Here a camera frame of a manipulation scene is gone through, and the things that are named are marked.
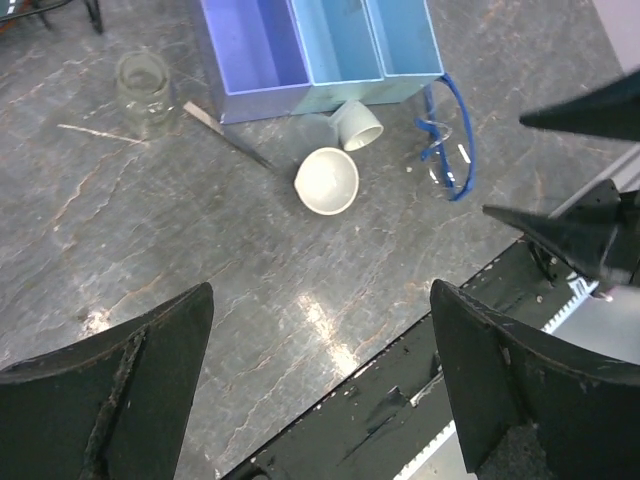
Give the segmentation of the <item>clear plastic funnel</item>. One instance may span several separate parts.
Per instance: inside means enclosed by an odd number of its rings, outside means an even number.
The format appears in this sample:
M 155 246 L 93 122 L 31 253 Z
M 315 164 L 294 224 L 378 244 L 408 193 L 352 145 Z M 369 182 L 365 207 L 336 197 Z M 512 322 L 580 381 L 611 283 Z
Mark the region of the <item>clear plastic funnel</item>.
M 330 118 L 323 114 L 305 114 L 295 122 L 296 139 L 303 153 L 323 147 L 338 147 L 339 136 Z

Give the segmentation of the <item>small white cup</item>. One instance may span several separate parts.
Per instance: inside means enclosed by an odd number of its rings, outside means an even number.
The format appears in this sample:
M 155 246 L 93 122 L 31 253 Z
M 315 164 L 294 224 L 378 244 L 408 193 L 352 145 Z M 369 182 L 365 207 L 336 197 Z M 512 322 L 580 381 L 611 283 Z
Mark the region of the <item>small white cup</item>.
M 384 127 L 373 112 L 358 100 L 349 100 L 329 116 L 343 149 L 347 152 L 366 147 L 377 140 Z

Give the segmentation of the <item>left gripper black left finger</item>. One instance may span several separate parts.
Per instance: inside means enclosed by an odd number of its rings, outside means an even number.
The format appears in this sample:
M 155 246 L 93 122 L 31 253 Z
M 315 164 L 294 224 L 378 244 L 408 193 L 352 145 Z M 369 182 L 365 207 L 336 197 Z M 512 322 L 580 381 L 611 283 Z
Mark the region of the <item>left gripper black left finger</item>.
M 213 313 L 201 283 L 2 369 L 2 478 L 173 478 Z

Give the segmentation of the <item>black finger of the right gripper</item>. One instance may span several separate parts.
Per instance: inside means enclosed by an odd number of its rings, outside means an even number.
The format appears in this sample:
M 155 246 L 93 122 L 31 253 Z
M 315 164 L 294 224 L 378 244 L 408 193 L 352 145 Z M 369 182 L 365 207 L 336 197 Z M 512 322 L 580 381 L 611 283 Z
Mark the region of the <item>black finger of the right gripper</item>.
M 485 205 L 483 213 L 521 231 L 583 277 L 639 283 L 637 190 L 620 192 L 605 179 L 558 217 L 494 205 Z
M 523 126 L 639 141 L 639 70 L 583 96 L 523 113 Z

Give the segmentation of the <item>light blue front bin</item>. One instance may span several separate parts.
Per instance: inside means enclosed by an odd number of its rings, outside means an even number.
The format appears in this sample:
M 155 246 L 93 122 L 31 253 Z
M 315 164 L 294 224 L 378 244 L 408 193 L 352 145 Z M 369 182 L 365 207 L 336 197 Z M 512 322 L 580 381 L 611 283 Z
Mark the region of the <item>light blue front bin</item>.
M 425 0 L 371 0 L 365 5 L 382 72 L 381 85 L 366 97 L 368 104 L 403 102 L 443 75 Z

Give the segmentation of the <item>light blue bin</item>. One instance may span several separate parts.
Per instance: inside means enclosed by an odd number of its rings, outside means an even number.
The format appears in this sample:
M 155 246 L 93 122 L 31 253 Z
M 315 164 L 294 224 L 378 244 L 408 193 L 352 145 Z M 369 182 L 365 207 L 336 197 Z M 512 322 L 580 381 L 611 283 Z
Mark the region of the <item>light blue bin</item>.
M 443 75 L 425 0 L 371 0 L 365 5 L 382 72 L 381 85 L 366 97 L 368 104 L 403 102 Z
M 329 112 L 349 100 L 369 101 L 382 87 L 383 74 L 365 3 L 299 0 L 291 5 L 310 80 L 292 113 Z

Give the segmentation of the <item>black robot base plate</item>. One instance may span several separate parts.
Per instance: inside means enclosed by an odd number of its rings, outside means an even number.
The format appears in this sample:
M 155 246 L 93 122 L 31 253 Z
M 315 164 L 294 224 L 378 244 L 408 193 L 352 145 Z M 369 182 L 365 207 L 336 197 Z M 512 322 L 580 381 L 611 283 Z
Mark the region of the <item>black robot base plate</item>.
M 546 332 L 596 287 L 558 260 L 542 271 L 522 240 L 462 286 L 489 307 Z M 452 431 L 432 318 L 425 315 L 227 476 L 404 479 Z

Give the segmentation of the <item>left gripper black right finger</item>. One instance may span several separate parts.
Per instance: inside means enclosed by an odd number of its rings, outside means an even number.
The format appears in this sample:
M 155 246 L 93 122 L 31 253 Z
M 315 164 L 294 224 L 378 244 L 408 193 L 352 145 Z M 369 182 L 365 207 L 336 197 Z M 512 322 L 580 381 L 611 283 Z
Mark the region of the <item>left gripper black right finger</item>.
M 433 327 L 451 323 L 454 315 L 436 313 L 436 291 L 451 289 L 503 314 L 444 280 L 433 283 L 430 304 Z M 518 393 L 525 421 L 507 430 L 477 473 L 505 439 L 525 431 L 546 469 L 557 479 L 636 479 L 639 476 L 639 368 L 591 352 L 550 334 L 515 338 L 526 348 L 518 365 Z

